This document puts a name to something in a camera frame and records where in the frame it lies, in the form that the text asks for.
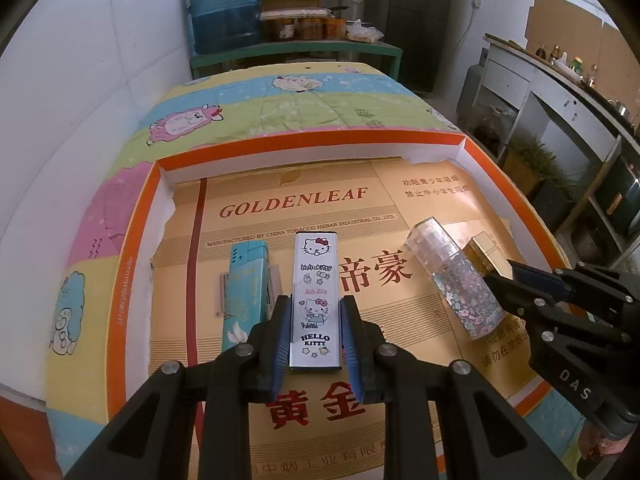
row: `red stripe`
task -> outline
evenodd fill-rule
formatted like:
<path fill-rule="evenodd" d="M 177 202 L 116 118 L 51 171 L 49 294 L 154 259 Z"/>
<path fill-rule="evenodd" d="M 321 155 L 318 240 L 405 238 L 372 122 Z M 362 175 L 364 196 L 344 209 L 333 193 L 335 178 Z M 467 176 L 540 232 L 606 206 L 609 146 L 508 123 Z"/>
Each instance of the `red stripe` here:
<path fill-rule="evenodd" d="M 196 214 L 193 218 L 193 231 L 191 231 L 191 244 L 189 245 L 189 257 L 187 259 L 187 291 L 186 291 L 186 339 L 187 339 L 187 364 L 195 366 L 198 364 L 198 339 L 196 335 L 196 264 L 198 263 L 198 245 L 200 243 L 200 229 L 202 227 L 202 216 L 204 215 L 204 200 L 207 195 L 207 179 L 200 179 L 200 192 L 198 193 L 198 203 Z M 196 439 L 200 446 L 202 437 L 202 423 L 204 412 L 202 403 L 196 407 Z"/>

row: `white rectangular box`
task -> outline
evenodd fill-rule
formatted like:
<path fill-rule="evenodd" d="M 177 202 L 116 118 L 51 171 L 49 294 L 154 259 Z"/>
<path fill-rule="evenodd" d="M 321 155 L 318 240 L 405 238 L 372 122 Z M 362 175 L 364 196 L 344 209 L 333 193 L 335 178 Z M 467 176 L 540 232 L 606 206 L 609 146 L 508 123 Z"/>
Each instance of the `white rectangular box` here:
<path fill-rule="evenodd" d="M 296 233 L 293 270 L 292 368 L 340 368 L 338 237 Z"/>

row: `red chinese character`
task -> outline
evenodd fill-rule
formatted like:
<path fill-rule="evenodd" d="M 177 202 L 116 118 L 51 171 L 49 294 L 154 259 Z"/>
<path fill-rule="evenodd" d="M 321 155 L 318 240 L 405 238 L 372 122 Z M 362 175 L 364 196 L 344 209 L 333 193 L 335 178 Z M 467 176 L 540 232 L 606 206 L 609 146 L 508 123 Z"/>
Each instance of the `red chinese character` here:
<path fill-rule="evenodd" d="M 266 406 L 270 408 L 271 420 L 275 423 L 274 430 L 282 428 L 290 420 L 295 420 L 298 424 L 306 426 L 309 421 L 306 412 L 305 401 L 309 400 L 305 396 L 306 392 L 289 390 L 288 394 L 279 395 L 278 400 Z"/>
<path fill-rule="evenodd" d="M 360 286 L 369 286 L 367 271 L 371 270 L 371 268 L 367 266 L 363 266 L 361 269 L 358 268 L 364 260 L 362 258 L 358 258 L 358 260 L 354 262 L 351 258 L 347 258 L 345 256 L 344 261 L 345 263 L 340 264 L 342 267 L 342 270 L 340 271 L 340 279 L 342 280 L 342 288 L 344 288 L 344 291 L 348 292 L 350 290 L 349 282 L 351 282 L 354 292 L 359 292 Z"/>
<path fill-rule="evenodd" d="M 389 251 L 382 251 L 383 254 L 380 256 L 374 256 L 374 258 L 378 259 L 374 270 L 380 271 L 380 281 L 386 280 L 382 285 L 386 285 L 388 282 L 400 283 L 400 279 L 402 276 L 405 278 L 411 278 L 412 274 L 405 274 L 402 272 L 404 269 L 404 265 L 406 263 L 405 259 L 401 259 L 398 254 L 402 254 L 402 251 L 398 249 L 395 253 L 389 254 Z"/>
<path fill-rule="evenodd" d="M 348 416 L 359 415 L 364 413 L 364 408 L 356 408 L 360 405 L 356 401 L 356 397 L 351 391 L 351 385 L 342 381 L 332 383 L 326 395 L 320 400 L 332 399 L 334 402 L 328 402 L 322 406 L 329 413 L 337 413 L 337 415 L 328 416 L 327 420 L 338 420 L 339 418 L 347 418 Z"/>

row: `tiled wall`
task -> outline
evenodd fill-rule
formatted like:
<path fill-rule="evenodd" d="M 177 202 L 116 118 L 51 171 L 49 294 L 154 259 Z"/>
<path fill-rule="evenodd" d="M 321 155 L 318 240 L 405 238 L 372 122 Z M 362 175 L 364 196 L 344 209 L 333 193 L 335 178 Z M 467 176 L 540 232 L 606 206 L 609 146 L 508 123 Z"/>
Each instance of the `tiled wall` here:
<path fill-rule="evenodd" d="M 526 46 L 524 32 L 527 27 L 529 7 L 534 2 L 534 0 L 481 0 L 481 7 L 476 10 L 466 38 L 455 49 L 469 23 L 472 12 L 471 1 L 451 0 L 446 43 L 434 88 L 434 93 L 453 107 L 458 104 L 466 70 L 478 63 L 482 47 L 488 46 L 482 40 L 486 32 Z M 612 23 L 597 0 L 567 1 Z"/>
<path fill-rule="evenodd" d="M 0 383 L 44 398 L 68 251 L 138 123 L 190 79 L 181 0 L 39 0 L 0 57 Z"/>

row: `pink patch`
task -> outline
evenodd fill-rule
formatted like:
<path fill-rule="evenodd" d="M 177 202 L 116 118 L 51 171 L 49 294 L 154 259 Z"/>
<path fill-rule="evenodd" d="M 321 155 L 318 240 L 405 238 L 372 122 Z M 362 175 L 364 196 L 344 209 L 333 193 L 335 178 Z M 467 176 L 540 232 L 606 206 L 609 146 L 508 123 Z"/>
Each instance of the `pink patch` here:
<path fill-rule="evenodd" d="M 149 125 L 149 140 L 146 143 L 151 146 L 160 140 L 169 142 L 183 135 L 188 135 L 211 121 L 221 120 L 223 120 L 222 108 L 219 106 L 204 105 L 200 108 L 175 112 Z"/>
<path fill-rule="evenodd" d="M 66 266 L 120 254 L 129 220 L 151 162 L 140 162 L 105 180 L 84 212 Z"/>

